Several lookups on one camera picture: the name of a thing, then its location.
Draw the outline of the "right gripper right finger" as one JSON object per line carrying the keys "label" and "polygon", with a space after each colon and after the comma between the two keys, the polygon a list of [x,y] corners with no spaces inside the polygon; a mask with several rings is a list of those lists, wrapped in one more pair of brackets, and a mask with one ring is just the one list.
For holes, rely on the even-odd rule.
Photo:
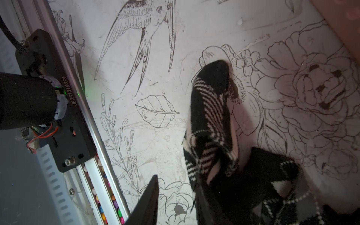
{"label": "right gripper right finger", "polygon": [[196,175],[195,207],[199,225],[232,225],[206,180]]}

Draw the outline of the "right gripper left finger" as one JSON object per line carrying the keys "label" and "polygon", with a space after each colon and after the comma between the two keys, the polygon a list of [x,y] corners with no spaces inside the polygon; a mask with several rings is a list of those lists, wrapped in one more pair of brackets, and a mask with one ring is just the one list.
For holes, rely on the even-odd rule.
{"label": "right gripper left finger", "polygon": [[158,218],[158,176],[154,175],[125,225],[156,225]]}

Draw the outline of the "black white striped sock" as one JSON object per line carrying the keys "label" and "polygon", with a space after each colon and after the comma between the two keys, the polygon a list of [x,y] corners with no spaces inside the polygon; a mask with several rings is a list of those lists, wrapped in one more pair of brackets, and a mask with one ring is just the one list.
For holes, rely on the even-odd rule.
{"label": "black white striped sock", "polygon": [[227,105],[229,72],[224,60],[214,61],[193,82],[182,143],[192,190],[198,174],[210,184],[218,175],[232,176],[238,168],[238,144]]}

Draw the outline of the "black plaid sock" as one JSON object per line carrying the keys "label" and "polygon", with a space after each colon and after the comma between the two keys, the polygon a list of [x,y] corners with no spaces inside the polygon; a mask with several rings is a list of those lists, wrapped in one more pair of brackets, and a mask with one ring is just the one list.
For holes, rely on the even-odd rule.
{"label": "black plaid sock", "polygon": [[358,225],[360,210],[339,214],[321,206],[303,170],[292,159],[259,148],[251,150],[243,170],[210,183],[222,210],[234,225]]}

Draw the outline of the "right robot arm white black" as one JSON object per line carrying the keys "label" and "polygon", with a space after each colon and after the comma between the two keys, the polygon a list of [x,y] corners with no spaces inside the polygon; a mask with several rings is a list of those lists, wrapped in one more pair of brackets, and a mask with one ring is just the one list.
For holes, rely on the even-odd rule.
{"label": "right robot arm white black", "polygon": [[67,76],[1,73],[1,129],[49,124],[39,134],[50,145],[58,170],[79,172],[88,198],[98,195],[110,225],[155,225],[161,199],[154,175],[129,211],[83,92]]}

